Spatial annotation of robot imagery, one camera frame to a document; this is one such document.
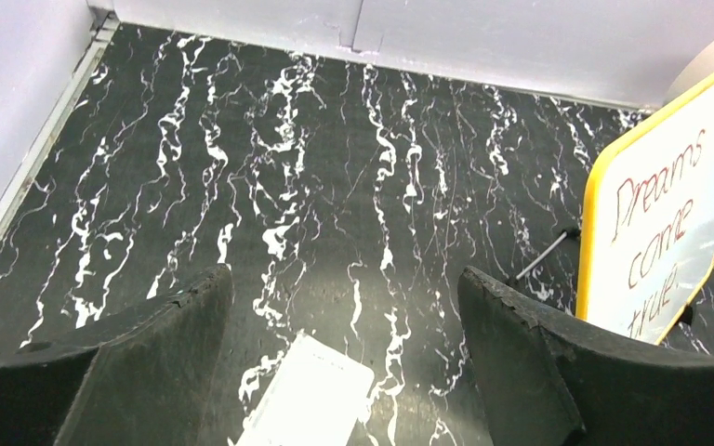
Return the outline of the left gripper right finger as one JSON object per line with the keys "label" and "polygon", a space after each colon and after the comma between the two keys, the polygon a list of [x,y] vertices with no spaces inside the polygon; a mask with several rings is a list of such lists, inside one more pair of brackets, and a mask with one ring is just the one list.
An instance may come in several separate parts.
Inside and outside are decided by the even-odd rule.
{"label": "left gripper right finger", "polygon": [[497,445],[714,445],[714,356],[624,337],[467,267],[460,318]]}

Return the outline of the flat packaged ruler set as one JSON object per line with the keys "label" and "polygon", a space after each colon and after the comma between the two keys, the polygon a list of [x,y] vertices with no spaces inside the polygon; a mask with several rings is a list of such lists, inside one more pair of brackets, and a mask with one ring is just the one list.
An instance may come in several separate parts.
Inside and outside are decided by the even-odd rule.
{"label": "flat packaged ruler set", "polygon": [[370,367],[299,333],[237,443],[345,446],[374,379]]}

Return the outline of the yellow framed whiteboard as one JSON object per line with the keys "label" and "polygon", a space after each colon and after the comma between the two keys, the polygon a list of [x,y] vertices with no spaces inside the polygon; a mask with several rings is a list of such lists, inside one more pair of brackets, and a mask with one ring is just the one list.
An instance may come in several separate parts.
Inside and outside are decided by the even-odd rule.
{"label": "yellow framed whiteboard", "polygon": [[657,345],[714,269],[714,180],[665,105],[609,144],[584,192],[572,321]]}

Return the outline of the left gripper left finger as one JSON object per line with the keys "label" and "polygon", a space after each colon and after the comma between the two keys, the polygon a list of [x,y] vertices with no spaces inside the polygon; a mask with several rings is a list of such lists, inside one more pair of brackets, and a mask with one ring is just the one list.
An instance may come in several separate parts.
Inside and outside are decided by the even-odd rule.
{"label": "left gripper left finger", "polygon": [[194,445],[205,424],[230,270],[50,341],[0,353],[0,445]]}

